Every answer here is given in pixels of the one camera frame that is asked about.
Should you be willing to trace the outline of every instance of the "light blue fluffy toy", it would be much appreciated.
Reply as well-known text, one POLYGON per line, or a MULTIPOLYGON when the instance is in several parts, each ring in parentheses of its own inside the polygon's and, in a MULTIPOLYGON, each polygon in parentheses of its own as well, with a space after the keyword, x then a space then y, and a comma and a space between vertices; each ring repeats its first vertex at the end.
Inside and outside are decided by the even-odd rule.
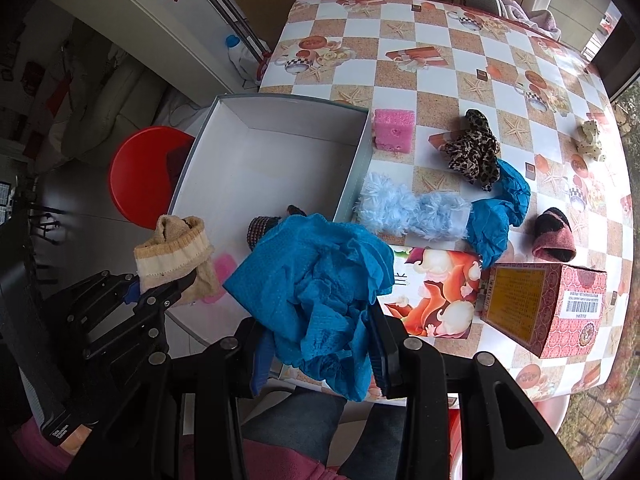
POLYGON ((458 240, 466 237, 471 204, 453 192, 415 196, 404 184, 369 173, 354 210, 358 222, 374 234, 404 236, 411 231, 427 240, 458 240))

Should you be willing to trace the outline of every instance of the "pink box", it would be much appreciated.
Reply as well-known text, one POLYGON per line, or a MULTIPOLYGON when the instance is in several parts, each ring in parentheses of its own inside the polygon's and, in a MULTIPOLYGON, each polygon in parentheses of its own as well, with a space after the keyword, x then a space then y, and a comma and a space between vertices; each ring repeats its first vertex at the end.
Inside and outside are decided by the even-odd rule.
POLYGON ((606 300, 604 270, 498 263, 489 271, 485 322, 542 359, 591 351, 606 300))
POLYGON ((410 153, 414 128, 415 112, 411 110, 376 110, 373 117, 376 147, 387 152, 410 153))

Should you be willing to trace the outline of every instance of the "blue bottle cap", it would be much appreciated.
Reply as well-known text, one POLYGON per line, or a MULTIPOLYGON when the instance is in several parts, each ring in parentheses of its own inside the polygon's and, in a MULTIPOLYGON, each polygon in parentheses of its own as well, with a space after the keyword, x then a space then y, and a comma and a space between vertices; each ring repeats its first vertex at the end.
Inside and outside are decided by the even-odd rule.
POLYGON ((225 41, 226 41, 226 47, 232 48, 236 46, 238 43, 240 43, 240 38, 238 38, 235 34, 230 34, 229 36, 226 37, 225 41))

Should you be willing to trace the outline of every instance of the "white box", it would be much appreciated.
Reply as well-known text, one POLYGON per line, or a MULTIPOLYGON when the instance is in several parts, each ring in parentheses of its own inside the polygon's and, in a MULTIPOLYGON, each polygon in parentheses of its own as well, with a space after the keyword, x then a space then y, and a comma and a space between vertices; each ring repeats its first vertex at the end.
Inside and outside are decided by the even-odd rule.
MULTIPOLYGON (((169 213, 204 220, 217 254, 238 264, 250 253, 256 216, 307 214, 348 222, 373 154, 364 108, 306 96, 219 96, 193 143, 169 213)), ((184 305, 169 315, 198 339, 232 335, 247 312, 225 294, 215 304, 184 305)))

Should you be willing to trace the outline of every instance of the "red stool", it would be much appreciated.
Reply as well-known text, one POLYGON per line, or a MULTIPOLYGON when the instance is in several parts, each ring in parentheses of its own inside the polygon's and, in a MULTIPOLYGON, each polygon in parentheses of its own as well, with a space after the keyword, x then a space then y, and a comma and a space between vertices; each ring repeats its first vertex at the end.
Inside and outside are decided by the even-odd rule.
POLYGON ((109 167, 109 192, 118 211, 130 222, 155 229, 169 210, 174 190, 166 156, 193 143, 193 137, 168 126, 150 126, 126 139, 109 167))

